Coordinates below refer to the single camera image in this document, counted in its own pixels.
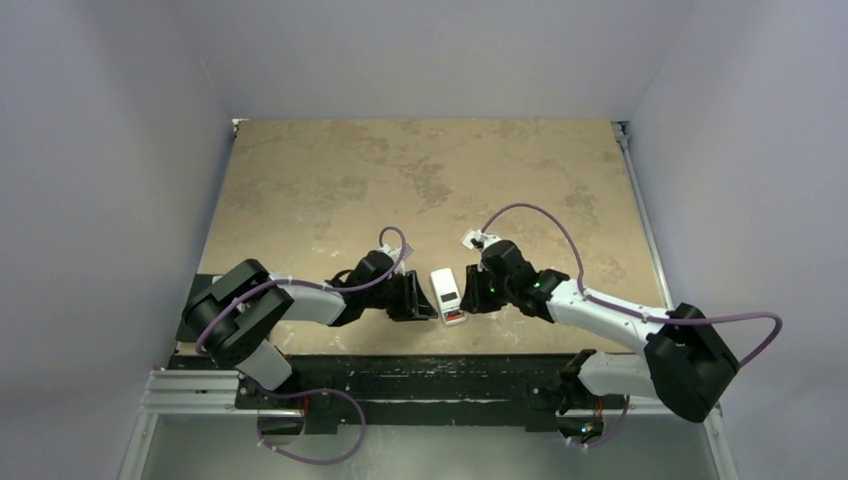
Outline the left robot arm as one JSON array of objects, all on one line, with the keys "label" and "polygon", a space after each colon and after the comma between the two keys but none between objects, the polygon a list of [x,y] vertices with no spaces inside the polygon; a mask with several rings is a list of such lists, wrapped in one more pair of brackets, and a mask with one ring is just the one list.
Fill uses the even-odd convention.
[{"label": "left robot arm", "polygon": [[284,409],[297,399],[298,382],[270,343],[278,322],[341,327],[369,309],[384,311],[394,322],[436,318],[416,271],[405,270],[399,257],[399,250],[371,250],[354,268],[316,285],[276,278],[258,260],[247,259],[194,294],[181,323],[216,366],[240,371],[259,385],[260,397],[272,408]]}]

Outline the white battery cover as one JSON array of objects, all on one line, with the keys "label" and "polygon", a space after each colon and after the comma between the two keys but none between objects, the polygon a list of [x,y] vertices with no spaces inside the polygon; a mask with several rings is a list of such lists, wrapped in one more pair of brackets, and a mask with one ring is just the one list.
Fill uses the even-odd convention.
[{"label": "white battery cover", "polygon": [[461,244],[467,249],[480,249],[482,245],[480,235],[481,232],[479,230],[468,230],[463,235]]}]

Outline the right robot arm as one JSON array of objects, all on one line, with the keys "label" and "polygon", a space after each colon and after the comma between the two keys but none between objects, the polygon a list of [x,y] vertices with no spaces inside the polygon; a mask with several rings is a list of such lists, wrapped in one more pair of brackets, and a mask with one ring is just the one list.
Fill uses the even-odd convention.
[{"label": "right robot arm", "polygon": [[527,317],[577,327],[629,349],[627,355],[589,351],[567,367],[564,399],[576,407],[606,395],[655,398],[678,417],[701,423],[740,363],[696,307],[650,308],[589,288],[568,275],[537,270],[517,245],[470,231],[462,241],[479,252],[467,269],[462,307],[489,313],[511,305]]}]

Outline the red white remote control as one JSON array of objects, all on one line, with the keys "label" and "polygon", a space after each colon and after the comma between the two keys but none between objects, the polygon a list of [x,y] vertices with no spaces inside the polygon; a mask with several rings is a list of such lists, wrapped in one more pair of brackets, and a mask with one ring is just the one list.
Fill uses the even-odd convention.
[{"label": "red white remote control", "polygon": [[451,317],[465,316],[467,318],[466,313],[460,308],[461,296],[453,271],[450,268],[434,270],[429,278],[443,323],[445,324],[445,320]]}]

